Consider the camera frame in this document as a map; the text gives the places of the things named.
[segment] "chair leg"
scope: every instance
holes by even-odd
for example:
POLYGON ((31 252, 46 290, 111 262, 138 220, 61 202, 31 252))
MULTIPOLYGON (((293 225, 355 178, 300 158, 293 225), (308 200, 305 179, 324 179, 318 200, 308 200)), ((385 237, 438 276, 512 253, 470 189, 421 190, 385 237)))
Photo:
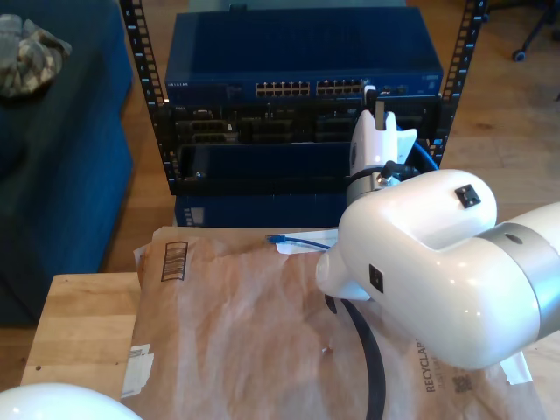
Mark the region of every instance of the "chair leg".
POLYGON ((541 31, 543 26, 546 24, 547 20, 550 19, 550 15, 553 13, 554 13, 554 9, 548 9, 542 14, 541 18, 533 28, 533 31, 531 31, 527 39, 525 39, 525 42, 523 43, 523 48, 521 49, 522 51, 524 52, 527 51, 529 45, 531 44, 531 42, 533 42, 533 39, 535 39, 536 35, 541 31))
POLYGON ((486 13, 491 11, 503 11, 505 9, 513 9, 514 7, 526 6, 530 4, 530 0, 504 0, 499 3, 489 4, 486 13))

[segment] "brown paper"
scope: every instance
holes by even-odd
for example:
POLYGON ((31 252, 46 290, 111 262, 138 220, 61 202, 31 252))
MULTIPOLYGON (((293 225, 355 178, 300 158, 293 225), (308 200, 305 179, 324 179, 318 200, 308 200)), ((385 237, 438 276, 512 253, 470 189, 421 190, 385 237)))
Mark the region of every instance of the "brown paper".
POLYGON ((134 263, 136 265, 136 273, 138 273, 138 281, 140 282, 140 286, 144 284, 144 265, 149 254, 149 243, 134 250, 134 263))
MULTIPOLYGON (((154 235, 133 338, 154 363, 122 402, 145 420, 366 418, 382 387, 368 388, 347 308, 335 299, 332 313, 315 285, 320 253, 281 255, 242 231, 191 234, 154 235)), ((544 418, 532 383, 510 386, 500 365, 447 366, 375 302, 353 304, 381 351, 383 419, 544 418)))

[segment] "camouflage cloth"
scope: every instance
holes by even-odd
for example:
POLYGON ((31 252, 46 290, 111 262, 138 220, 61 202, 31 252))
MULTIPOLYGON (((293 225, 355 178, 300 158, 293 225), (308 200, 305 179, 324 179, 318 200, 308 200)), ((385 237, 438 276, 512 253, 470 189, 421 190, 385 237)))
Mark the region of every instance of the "camouflage cloth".
POLYGON ((28 95, 50 83, 72 52, 67 42, 55 38, 31 20, 0 16, 0 96, 28 95))

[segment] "wooden table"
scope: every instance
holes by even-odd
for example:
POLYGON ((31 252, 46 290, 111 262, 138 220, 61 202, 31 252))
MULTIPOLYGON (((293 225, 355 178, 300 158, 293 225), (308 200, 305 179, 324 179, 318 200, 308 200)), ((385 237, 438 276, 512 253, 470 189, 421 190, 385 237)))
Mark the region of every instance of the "wooden table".
POLYGON ((560 417, 560 332, 527 346, 523 353, 536 393, 549 419, 560 417))
POLYGON ((56 276, 21 384, 65 382, 120 400, 139 301, 136 273, 56 276))

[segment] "barcode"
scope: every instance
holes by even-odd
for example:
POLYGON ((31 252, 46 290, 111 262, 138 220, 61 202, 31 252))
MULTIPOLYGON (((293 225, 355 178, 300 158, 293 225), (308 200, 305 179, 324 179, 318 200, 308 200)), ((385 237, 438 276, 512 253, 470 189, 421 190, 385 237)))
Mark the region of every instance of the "barcode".
POLYGON ((169 242, 165 244, 164 270, 161 281, 184 280, 186 266, 186 251, 189 248, 187 242, 169 242))
POLYGON ((453 377, 453 385, 455 385, 455 392, 458 394, 473 390, 473 383, 468 374, 453 377))

